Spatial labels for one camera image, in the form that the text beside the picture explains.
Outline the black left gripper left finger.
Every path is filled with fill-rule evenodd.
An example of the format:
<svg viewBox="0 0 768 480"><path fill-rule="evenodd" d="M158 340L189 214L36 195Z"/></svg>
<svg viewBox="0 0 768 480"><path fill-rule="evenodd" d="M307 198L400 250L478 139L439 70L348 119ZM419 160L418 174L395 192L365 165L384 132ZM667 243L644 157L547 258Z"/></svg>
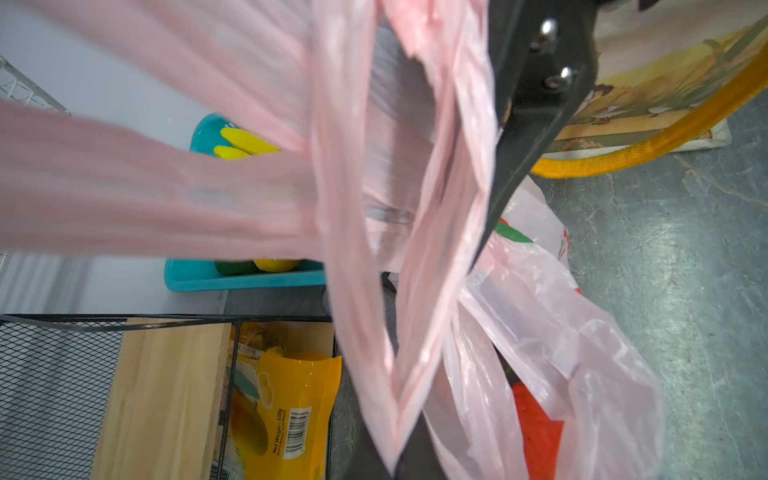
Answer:
<svg viewBox="0 0 768 480"><path fill-rule="evenodd" d="M362 418L354 422L350 438L351 453L344 472L348 480L390 480L391 474L385 467Z"/></svg>

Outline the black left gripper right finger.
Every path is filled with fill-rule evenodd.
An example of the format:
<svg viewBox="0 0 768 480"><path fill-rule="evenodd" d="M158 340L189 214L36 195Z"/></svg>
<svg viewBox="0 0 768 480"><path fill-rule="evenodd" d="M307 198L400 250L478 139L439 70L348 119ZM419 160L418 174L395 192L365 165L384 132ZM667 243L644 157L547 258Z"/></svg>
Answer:
<svg viewBox="0 0 768 480"><path fill-rule="evenodd" d="M399 460L397 480L446 480L431 439L424 415L421 415Z"/></svg>

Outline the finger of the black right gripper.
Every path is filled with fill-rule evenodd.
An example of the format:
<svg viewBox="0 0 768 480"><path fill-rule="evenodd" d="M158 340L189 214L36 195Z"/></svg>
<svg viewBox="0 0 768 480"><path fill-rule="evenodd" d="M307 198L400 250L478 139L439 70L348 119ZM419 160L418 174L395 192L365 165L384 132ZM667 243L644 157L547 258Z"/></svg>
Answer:
<svg viewBox="0 0 768 480"><path fill-rule="evenodd" d="M489 4L489 53L501 135L482 244L595 84L599 8L594 0Z"/></svg>

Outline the red tomato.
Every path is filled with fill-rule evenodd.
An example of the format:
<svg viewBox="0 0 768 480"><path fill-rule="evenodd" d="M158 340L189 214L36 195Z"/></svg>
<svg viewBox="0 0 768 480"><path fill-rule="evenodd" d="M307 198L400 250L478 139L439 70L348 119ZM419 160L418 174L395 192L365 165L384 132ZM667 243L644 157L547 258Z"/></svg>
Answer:
<svg viewBox="0 0 768 480"><path fill-rule="evenodd" d="M531 480L553 480L564 423L551 420L522 382L512 386Z"/></svg>

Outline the cream canvas tote bag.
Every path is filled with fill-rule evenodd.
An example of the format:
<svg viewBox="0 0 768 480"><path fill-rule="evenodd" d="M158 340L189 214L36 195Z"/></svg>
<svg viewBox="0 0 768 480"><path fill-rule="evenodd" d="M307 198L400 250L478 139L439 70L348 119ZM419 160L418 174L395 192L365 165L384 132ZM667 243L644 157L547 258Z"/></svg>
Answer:
<svg viewBox="0 0 768 480"><path fill-rule="evenodd" d="M724 121L767 87L764 1L611 1L594 38L595 84L537 176L592 177L714 148Z"/></svg>

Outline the pink plastic grocery bag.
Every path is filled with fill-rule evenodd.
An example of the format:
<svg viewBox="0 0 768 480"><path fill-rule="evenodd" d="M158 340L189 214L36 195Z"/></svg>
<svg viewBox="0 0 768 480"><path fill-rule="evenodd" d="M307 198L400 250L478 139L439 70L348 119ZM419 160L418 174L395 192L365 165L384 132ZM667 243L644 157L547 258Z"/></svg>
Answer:
<svg viewBox="0 0 768 480"><path fill-rule="evenodd" d="M543 2L29 1L279 146L227 165L95 121L1 108L1 243L325 265L388 469L490 236L495 62L514 89Z"/></svg>

